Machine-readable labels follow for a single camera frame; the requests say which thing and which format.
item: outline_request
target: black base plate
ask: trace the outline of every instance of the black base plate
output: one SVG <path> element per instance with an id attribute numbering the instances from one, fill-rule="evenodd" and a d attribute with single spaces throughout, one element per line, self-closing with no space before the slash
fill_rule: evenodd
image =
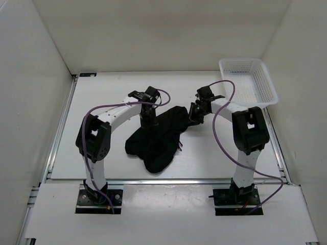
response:
<path id="1" fill-rule="evenodd" d="M 229 189 L 214 189 L 214 202 L 215 202 L 215 212 L 216 216 L 239 216 L 245 215 L 252 208 L 258 204 L 260 204 L 260 197 L 257 189 L 254 189 L 253 193 L 247 197 L 248 200 L 247 206 L 244 209 L 241 207 L 244 203 L 235 203 L 234 200 L 228 198 Z M 254 212 L 250 213 L 249 215 L 263 215 L 262 208 L 256 209 Z"/>
<path id="2" fill-rule="evenodd" d="M 107 190 L 107 195 L 109 198 L 112 198 L 111 202 L 114 206 L 114 213 L 121 214 L 122 209 L 118 207 L 122 205 L 123 190 L 109 189 Z M 86 190 L 80 189 L 77 197 L 75 213 L 112 214 L 112 209 L 107 209 L 107 202 L 105 202 L 103 205 L 95 204 L 87 197 Z"/>

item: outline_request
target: white laundry basket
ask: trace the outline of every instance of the white laundry basket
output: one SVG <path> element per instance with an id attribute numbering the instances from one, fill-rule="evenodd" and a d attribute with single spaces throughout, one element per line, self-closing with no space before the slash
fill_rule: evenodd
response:
<path id="1" fill-rule="evenodd" d="M 222 79 L 235 83 L 236 91 L 232 99 L 234 103 L 265 108 L 278 102 L 267 68 L 260 59 L 222 59 L 219 61 L 219 67 Z M 232 93 L 232 85 L 224 83 L 224 87 L 228 98 Z"/>

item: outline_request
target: purple cable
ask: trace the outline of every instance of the purple cable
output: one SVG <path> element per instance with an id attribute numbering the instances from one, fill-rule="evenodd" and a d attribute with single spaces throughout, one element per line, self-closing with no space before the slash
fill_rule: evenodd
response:
<path id="1" fill-rule="evenodd" d="M 216 118 L 217 118 L 217 116 L 218 116 L 218 114 L 219 114 L 219 112 L 221 112 L 225 107 L 227 107 L 229 104 L 230 104 L 230 102 L 231 102 L 231 100 L 233 99 L 233 97 L 234 97 L 234 94 L 235 94 L 235 84 L 232 82 L 232 81 L 230 81 L 230 80 L 221 80 L 221 81 L 217 81 L 217 82 L 214 82 L 214 83 L 211 83 L 209 86 L 212 86 L 212 85 L 214 85 L 214 84 L 217 84 L 217 83 L 222 83 L 222 82 L 229 82 L 232 86 L 233 86 L 233 92 L 231 93 L 231 96 L 230 96 L 230 98 L 229 98 L 229 100 L 228 100 L 228 102 L 225 104 L 225 105 L 223 105 L 222 107 L 220 107 L 219 108 L 219 110 L 216 112 L 216 114 L 215 114 L 215 116 L 214 116 L 214 119 L 213 119 L 213 131 L 214 131 L 214 136 L 215 136 L 215 139 L 216 139 L 216 142 L 217 142 L 217 144 L 219 145 L 219 147 L 220 147 L 220 149 L 223 151 L 223 153 L 233 162 L 233 163 L 235 163 L 237 166 L 240 166 L 240 167 L 243 167 L 243 168 L 246 168 L 246 169 L 249 169 L 249 170 L 252 170 L 252 171 L 254 171 L 255 173 L 257 173 L 257 174 L 259 174 L 259 175 L 261 175 L 261 176 L 265 176 L 265 177 L 268 177 L 268 178 L 272 178 L 272 179 L 276 179 L 276 180 L 279 180 L 280 182 L 281 182 L 281 185 L 280 185 L 280 187 L 273 193 L 273 194 L 271 194 L 269 197 L 267 197 L 265 200 L 263 200 L 260 204 L 258 204 L 257 206 L 255 206 L 251 211 L 249 211 L 248 213 L 246 213 L 245 215 L 248 215 L 248 214 L 250 214 L 250 213 L 252 213 L 252 212 L 254 212 L 255 210 L 257 210 L 261 205 L 263 205 L 265 202 L 267 202 L 269 199 L 271 199 L 277 192 L 279 192 L 280 190 L 281 190 L 281 188 L 283 187 L 283 185 L 284 185 L 284 182 L 283 182 L 283 180 L 281 179 L 281 178 L 279 178 L 279 177 L 276 177 L 276 176 L 272 176 L 272 175 L 267 175 L 267 174 L 263 174 L 263 173 L 261 173 L 261 172 L 259 172 L 259 171 L 257 171 L 257 170 L 255 170 L 254 168 L 251 168 L 251 167 L 248 167 L 248 166 L 245 166 L 245 165 L 243 165 L 243 164 L 241 164 L 241 163 L 239 163 L 237 160 L 235 160 L 226 150 L 225 150 L 225 148 L 223 147 L 223 145 L 221 144 L 221 142 L 220 142 L 220 140 L 219 140 L 219 138 L 218 138 L 218 136 L 217 136 L 217 132 L 216 132 Z"/>
<path id="2" fill-rule="evenodd" d="M 107 194 L 103 193 L 95 184 L 94 179 L 93 179 L 93 172 L 90 168 L 89 162 L 88 162 L 88 157 L 87 157 L 87 150 L 86 150 L 86 140 L 85 140 L 85 126 L 86 126 L 86 120 L 88 118 L 88 116 L 91 114 L 91 112 L 100 109 L 100 108 L 106 108 L 106 107 L 120 107 L 120 106 L 126 106 L 126 105 L 138 105 L 138 104 L 143 104 L 143 105 L 150 105 L 150 106 L 165 106 L 166 104 L 168 104 L 171 100 L 170 95 L 162 90 L 162 89 L 157 89 L 160 92 L 165 93 L 168 96 L 168 101 L 159 105 L 159 104 L 154 104 L 154 103 L 150 103 L 150 102 L 127 102 L 127 103 L 121 103 L 121 104 L 112 104 L 112 105 L 102 105 L 102 106 L 96 106 L 93 107 L 92 109 L 90 109 L 87 114 L 84 116 L 83 118 L 83 123 L 82 123 L 82 144 L 83 144 L 83 152 L 84 152 L 84 159 L 85 159 L 85 164 L 87 167 L 87 170 L 90 173 L 90 177 L 91 177 L 91 182 L 94 186 L 94 188 L 97 190 L 98 193 L 100 193 L 102 196 L 104 196 L 107 201 L 109 202 L 110 208 L 112 209 L 112 213 L 114 214 L 114 209 L 113 209 L 113 205 L 112 202 L 110 200 L 110 198 L 107 196 Z"/>

